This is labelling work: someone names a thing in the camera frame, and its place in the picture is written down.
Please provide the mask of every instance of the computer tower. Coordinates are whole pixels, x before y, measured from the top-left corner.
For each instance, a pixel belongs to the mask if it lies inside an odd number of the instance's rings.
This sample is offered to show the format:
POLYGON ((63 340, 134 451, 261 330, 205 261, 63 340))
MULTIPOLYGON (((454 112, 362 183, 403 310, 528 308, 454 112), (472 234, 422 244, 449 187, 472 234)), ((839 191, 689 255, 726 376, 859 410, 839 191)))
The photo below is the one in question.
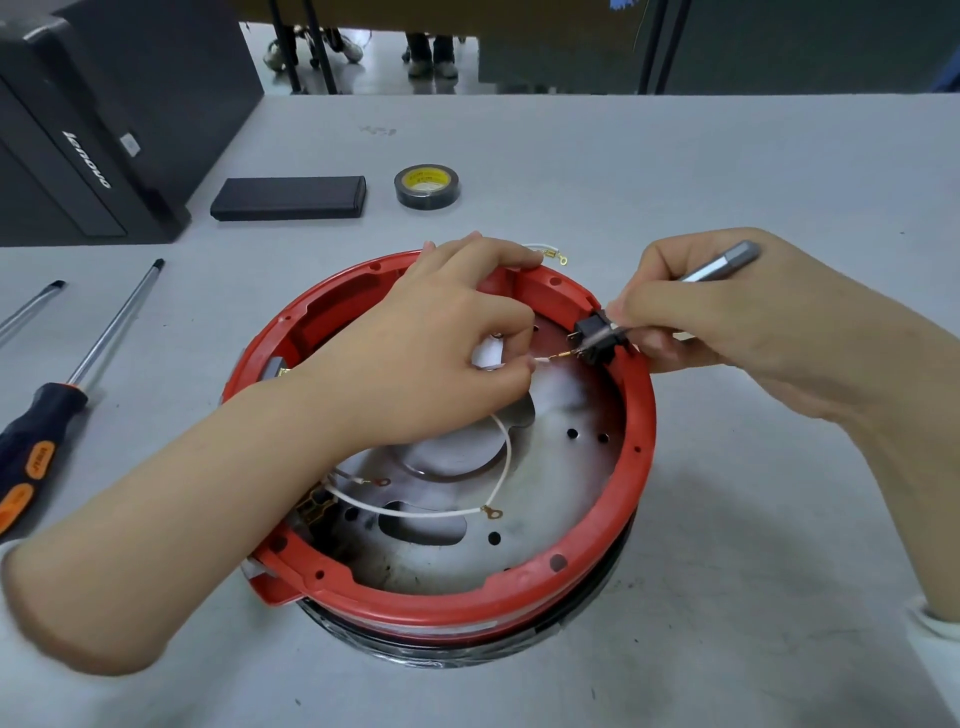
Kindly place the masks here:
POLYGON ((225 0, 0 0, 0 246, 175 240, 262 96, 225 0))

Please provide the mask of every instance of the metal tool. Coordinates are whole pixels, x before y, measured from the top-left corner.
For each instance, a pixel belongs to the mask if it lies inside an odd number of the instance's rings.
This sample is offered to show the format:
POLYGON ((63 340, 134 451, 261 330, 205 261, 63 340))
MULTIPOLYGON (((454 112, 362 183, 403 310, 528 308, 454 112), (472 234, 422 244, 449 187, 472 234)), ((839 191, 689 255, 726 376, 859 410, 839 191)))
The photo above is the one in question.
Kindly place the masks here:
POLYGON ((90 348, 90 351, 86 353, 84 360, 80 362, 77 366, 77 369, 74 370, 74 373, 70 375, 70 378, 66 380, 66 383, 72 387, 79 385, 81 379, 84 378, 84 375, 89 371, 90 367, 93 366, 93 362, 97 360, 97 357, 103 353, 104 349, 107 348, 107 344, 110 343, 110 339, 113 338, 113 335, 117 332, 124 322, 124 319, 127 318, 127 314, 130 313, 130 310, 137 305, 140 301, 140 296, 143 294, 143 291, 146 290, 147 286, 150 285, 151 281, 160 275, 160 271, 163 270, 163 266, 166 265, 166 261, 159 257, 154 261, 154 264, 150 266, 150 270, 147 271, 147 275, 136 285, 136 288, 133 289, 133 292, 130 294, 130 297, 127 299, 127 302, 121 306, 120 310, 117 311, 117 315, 113 317, 113 320, 107 324, 107 328, 104 329, 104 332, 100 334, 100 338, 94 342, 93 346, 90 348))
POLYGON ((66 285, 66 283, 64 283, 62 280, 55 280, 46 286, 42 291, 37 293, 29 301, 17 308, 13 314, 0 322, 0 339, 2 339, 8 331, 13 330, 17 324, 29 316, 30 312, 37 308, 41 303, 56 296, 62 290, 64 285, 66 285))
POLYGON ((162 258, 154 262, 70 378, 65 383, 48 382, 41 386, 30 409, 0 432, 0 534, 24 513, 46 481, 67 426, 88 402, 79 382, 143 297, 147 285, 159 275, 163 264, 162 258))
MULTIPOLYGON (((741 240, 729 250, 720 254, 707 265, 697 268, 693 273, 688 273, 679 279, 683 283, 696 283, 707 280, 722 280, 732 276, 741 268, 754 262, 760 256, 760 246, 750 240, 741 240)), ((606 316, 603 317, 603 326, 595 332, 588 333, 580 343, 571 350, 571 353, 579 354, 587 352, 602 345, 608 339, 620 336, 624 337, 629 328, 624 328, 618 324, 609 321, 606 316)))

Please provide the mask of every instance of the finger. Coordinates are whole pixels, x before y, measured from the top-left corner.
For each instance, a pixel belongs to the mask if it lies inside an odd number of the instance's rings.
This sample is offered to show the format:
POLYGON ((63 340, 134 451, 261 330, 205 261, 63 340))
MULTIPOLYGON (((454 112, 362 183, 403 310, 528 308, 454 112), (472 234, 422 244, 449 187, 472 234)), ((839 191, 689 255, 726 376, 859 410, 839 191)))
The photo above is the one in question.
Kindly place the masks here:
POLYGON ((780 239, 757 228, 729 228, 655 240, 643 251, 636 273, 614 301, 618 301, 639 283, 682 278, 709 263, 741 240, 753 240, 762 247, 780 239))
POLYGON ((469 245, 474 240, 483 239, 483 235, 479 231, 473 231, 466 237, 462 237, 459 240, 450 240, 443 245, 436 246, 431 243, 431 250, 426 251, 420 254, 420 257, 417 259, 417 270, 415 271, 415 276, 423 276, 427 273, 434 273, 439 271, 444 264, 450 260, 456 253, 460 250, 463 250, 467 245, 469 245))
POLYGON ((530 391, 534 369, 536 363, 529 356, 518 357, 492 372, 471 369, 464 386, 465 404, 477 418, 513 404, 530 391))
POLYGON ((737 280, 651 280, 628 289, 607 313, 625 328, 673 328, 711 341, 723 323, 735 325, 742 318, 738 312, 744 305, 738 303, 742 285, 737 280))
POLYGON ((506 296, 478 293, 477 321, 481 336, 503 335, 503 361, 513 361, 530 351, 534 335, 534 309, 506 296))
POLYGON ((678 341, 660 328, 635 329, 628 336, 650 359, 651 374, 726 363, 720 354, 700 339, 678 341))
POLYGON ((413 264, 411 264, 409 268, 407 268, 406 273, 404 273, 403 275, 406 277, 411 277, 411 276, 415 277, 417 274, 417 270, 420 266, 420 262, 423 261, 423 258, 427 254, 432 253, 435 250, 437 250, 437 246, 434 245, 432 240, 427 240, 425 243, 423 243, 423 247, 420 248, 420 254, 417 256, 417 259, 413 262, 413 264))
POLYGON ((469 241, 442 270, 445 275, 476 288, 497 268, 536 268, 541 263, 543 253, 510 240, 484 237, 469 241))

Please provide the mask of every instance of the black-orange screwdriver handle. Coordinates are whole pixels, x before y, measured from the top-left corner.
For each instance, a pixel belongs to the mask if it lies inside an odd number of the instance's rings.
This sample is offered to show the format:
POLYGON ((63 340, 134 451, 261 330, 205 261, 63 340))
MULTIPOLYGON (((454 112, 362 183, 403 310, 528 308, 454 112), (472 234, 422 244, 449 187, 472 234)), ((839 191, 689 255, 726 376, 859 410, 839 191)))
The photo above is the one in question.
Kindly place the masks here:
POLYGON ((70 384, 44 384, 25 413, 0 432, 0 534, 34 501, 87 396, 70 384))

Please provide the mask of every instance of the white label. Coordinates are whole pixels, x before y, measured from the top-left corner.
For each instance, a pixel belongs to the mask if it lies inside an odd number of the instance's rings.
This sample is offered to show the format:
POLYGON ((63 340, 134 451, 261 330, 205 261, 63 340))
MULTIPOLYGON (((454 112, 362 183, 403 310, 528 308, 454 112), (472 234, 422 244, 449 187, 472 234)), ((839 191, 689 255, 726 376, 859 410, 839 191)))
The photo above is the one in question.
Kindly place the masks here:
POLYGON ((123 144, 123 148, 127 150, 127 154, 131 157, 136 157, 140 154, 140 145, 136 143, 136 139, 133 138, 133 134, 130 132, 120 137, 120 143, 123 144))

